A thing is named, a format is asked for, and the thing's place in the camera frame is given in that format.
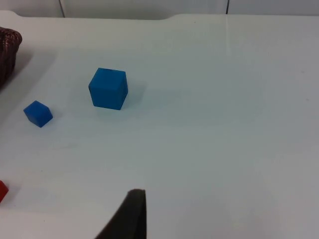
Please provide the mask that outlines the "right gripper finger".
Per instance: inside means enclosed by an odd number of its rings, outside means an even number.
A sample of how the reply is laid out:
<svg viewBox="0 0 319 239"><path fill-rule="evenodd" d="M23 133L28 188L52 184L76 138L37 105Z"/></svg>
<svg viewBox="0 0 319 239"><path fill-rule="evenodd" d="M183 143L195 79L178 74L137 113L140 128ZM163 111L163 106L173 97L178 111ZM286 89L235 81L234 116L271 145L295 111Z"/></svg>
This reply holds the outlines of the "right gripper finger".
<svg viewBox="0 0 319 239"><path fill-rule="evenodd" d="M132 189L124 198L113 217L96 236L98 239L146 239L146 191Z"/></svg>

